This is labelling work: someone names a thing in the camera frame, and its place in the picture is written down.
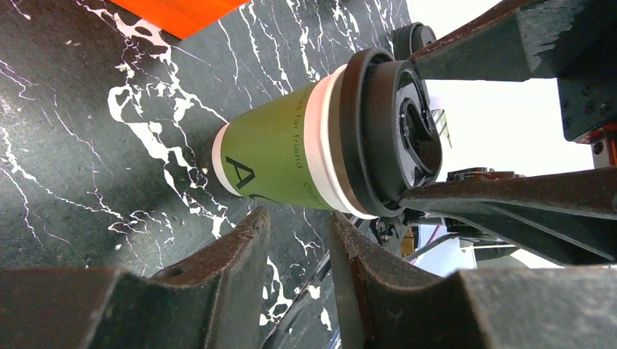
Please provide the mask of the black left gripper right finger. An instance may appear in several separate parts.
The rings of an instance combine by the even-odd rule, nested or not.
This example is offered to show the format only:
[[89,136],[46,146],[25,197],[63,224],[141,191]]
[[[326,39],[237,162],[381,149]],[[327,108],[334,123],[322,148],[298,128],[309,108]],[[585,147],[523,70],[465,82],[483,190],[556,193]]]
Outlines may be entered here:
[[373,243],[339,212],[329,240],[344,348],[616,346],[614,270],[459,270],[443,278]]

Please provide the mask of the orange paper bag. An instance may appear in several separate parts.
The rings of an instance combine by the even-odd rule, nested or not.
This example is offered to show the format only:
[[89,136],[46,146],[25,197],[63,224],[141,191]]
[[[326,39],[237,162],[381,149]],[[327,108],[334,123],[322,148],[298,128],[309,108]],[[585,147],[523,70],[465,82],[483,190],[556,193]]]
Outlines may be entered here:
[[246,0],[111,0],[111,2],[178,39],[187,39],[247,3]]

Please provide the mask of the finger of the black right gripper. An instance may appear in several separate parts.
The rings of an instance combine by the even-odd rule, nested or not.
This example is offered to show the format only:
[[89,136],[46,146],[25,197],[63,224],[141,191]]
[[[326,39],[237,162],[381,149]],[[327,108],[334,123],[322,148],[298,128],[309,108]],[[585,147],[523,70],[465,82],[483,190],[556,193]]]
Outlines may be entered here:
[[410,61],[425,79],[551,79],[615,22],[615,1],[501,1]]
[[476,167],[408,189],[399,203],[559,265],[616,264],[615,167],[535,177]]

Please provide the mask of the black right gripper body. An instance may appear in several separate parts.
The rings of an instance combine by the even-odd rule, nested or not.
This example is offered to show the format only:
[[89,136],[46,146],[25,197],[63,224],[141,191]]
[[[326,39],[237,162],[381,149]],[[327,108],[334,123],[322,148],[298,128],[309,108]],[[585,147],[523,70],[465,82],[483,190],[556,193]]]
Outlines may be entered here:
[[616,29],[604,32],[557,78],[568,142],[589,145],[596,167],[616,165]]

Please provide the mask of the black plastic cup lid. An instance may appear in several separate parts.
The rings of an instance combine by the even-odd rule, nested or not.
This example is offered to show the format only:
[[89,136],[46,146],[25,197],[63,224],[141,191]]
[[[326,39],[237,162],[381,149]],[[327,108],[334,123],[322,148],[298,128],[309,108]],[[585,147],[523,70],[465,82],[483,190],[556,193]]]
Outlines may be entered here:
[[355,53],[341,81],[339,126],[352,193],[370,216],[395,217],[405,190],[434,183],[442,145],[423,80],[385,49]]

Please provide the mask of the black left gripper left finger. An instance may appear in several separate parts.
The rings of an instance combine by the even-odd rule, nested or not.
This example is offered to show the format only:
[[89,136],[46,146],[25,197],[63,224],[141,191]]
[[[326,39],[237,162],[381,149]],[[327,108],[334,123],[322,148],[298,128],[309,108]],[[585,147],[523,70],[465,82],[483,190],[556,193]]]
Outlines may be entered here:
[[150,278],[123,268],[1,271],[3,348],[255,348],[271,220],[254,209],[227,235]]

